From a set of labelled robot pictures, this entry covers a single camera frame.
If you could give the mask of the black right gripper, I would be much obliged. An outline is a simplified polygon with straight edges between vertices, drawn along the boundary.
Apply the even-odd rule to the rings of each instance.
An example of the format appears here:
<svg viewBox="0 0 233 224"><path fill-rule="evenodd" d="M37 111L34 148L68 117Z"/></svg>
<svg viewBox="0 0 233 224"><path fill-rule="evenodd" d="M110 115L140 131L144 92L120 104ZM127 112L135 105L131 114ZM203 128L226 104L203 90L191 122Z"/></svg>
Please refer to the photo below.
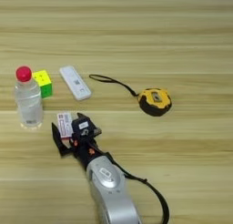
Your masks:
<svg viewBox="0 0 233 224"><path fill-rule="evenodd" d="M82 114L77 114L77 126L80 135L73 133L69 139L70 148L62 141L60 132L55 124L52 124L52 136L61 157L72 155L80 161L83 168L87 168L88 164L105 153L98 147L95 137L102 133L92 120Z"/></svg>

